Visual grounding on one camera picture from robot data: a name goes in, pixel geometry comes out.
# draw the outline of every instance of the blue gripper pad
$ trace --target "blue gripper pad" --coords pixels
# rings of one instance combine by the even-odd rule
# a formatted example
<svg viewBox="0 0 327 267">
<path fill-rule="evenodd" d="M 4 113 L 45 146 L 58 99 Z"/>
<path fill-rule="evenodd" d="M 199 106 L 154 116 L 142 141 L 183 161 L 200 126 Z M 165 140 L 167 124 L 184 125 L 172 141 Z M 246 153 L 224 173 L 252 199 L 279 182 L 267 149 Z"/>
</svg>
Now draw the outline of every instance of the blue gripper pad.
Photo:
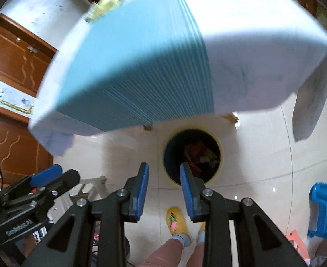
<svg viewBox="0 0 327 267">
<path fill-rule="evenodd" d="M 41 188 L 52 182 L 62 175 L 62 167 L 59 164 L 54 164 L 42 172 L 32 175 L 30 186 L 33 188 Z"/>
<path fill-rule="evenodd" d="M 141 163 L 133 187 L 130 189 L 129 214 L 134 215 L 136 220 L 140 220 L 143 214 L 143 206 L 147 185 L 149 183 L 149 165 Z"/>
<path fill-rule="evenodd" d="M 190 189 L 190 184 L 188 182 L 187 175 L 192 176 L 191 169 L 188 164 L 181 164 L 180 166 L 180 180 L 182 192 L 184 194 L 184 202 L 186 204 L 187 214 L 190 216 L 191 220 L 194 218 L 194 209 L 193 209 L 193 197 Z"/>
<path fill-rule="evenodd" d="M 202 222 L 203 209 L 200 201 L 200 190 L 205 185 L 199 178 L 194 178 L 188 163 L 180 166 L 180 180 L 188 216 L 193 222 Z"/>
</svg>

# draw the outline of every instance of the trash can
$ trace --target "trash can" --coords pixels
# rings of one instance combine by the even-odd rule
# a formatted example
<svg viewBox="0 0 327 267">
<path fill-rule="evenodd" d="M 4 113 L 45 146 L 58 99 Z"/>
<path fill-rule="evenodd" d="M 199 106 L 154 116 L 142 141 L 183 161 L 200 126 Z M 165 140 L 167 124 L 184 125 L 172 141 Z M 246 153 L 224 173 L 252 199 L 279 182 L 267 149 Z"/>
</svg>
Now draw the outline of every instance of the trash can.
<svg viewBox="0 0 327 267">
<path fill-rule="evenodd" d="M 205 183 L 208 182 L 218 171 L 221 152 L 216 140 L 207 132 L 200 129 L 186 129 L 176 134 L 168 142 L 164 152 L 164 167 L 167 175 L 177 184 L 181 185 L 180 181 L 180 165 L 183 162 L 188 162 L 185 151 L 187 146 L 201 144 L 210 150 L 215 155 L 215 165 L 209 165 L 209 163 L 198 162 L 194 164 L 201 170 L 199 175 L 195 175 L 191 167 L 194 176 L 201 178 Z"/>
</svg>

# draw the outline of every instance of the metal screw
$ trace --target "metal screw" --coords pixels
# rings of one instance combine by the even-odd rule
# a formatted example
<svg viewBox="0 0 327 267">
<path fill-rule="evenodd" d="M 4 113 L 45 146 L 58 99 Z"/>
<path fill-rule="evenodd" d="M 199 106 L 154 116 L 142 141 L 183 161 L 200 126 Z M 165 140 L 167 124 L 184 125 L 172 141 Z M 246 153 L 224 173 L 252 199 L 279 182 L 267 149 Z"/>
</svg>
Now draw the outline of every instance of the metal screw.
<svg viewBox="0 0 327 267">
<path fill-rule="evenodd" d="M 245 199 L 243 200 L 243 204 L 244 204 L 245 206 L 251 206 L 253 203 L 254 203 L 253 200 L 250 199 L 250 198 L 245 198 Z"/>
<path fill-rule="evenodd" d="M 86 199 L 79 199 L 77 202 L 76 202 L 76 205 L 79 206 L 79 207 L 83 207 L 87 204 L 87 200 Z"/>
<path fill-rule="evenodd" d="M 119 189 L 117 190 L 116 194 L 119 196 L 119 197 L 124 197 L 127 195 L 127 190 L 125 189 Z"/>
<path fill-rule="evenodd" d="M 211 189 L 204 189 L 202 191 L 202 194 L 204 194 L 206 197 L 210 197 L 211 195 L 213 195 L 213 191 Z"/>
</svg>

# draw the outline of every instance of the sock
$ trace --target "sock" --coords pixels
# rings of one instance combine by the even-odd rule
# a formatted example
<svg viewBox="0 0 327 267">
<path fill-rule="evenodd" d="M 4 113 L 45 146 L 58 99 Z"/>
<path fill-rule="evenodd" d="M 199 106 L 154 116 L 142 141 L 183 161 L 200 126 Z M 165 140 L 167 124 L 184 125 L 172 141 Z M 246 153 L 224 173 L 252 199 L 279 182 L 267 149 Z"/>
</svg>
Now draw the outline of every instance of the sock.
<svg viewBox="0 0 327 267">
<path fill-rule="evenodd" d="M 173 234 L 170 239 L 176 239 L 180 241 L 184 247 L 188 246 L 191 243 L 190 238 L 186 234 Z"/>
<path fill-rule="evenodd" d="M 204 242 L 204 238 L 206 237 L 206 231 L 202 230 L 198 233 L 198 240 L 197 243 L 202 243 Z"/>
</svg>

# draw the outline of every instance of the cabinet door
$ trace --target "cabinet door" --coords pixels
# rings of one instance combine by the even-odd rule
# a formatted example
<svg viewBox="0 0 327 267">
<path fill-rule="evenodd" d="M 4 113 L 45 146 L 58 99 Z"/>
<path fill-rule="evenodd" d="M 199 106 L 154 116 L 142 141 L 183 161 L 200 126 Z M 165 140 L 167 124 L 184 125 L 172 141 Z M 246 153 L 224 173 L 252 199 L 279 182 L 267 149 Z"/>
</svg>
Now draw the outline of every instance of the cabinet door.
<svg viewBox="0 0 327 267">
<path fill-rule="evenodd" d="M 52 165 L 52 156 L 20 123 L 0 115 L 0 167 L 5 183 L 38 173 Z"/>
<path fill-rule="evenodd" d="M 0 26 L 0 80 L 36 96 L 50 62 L 50 57 Z"/>
</svg>

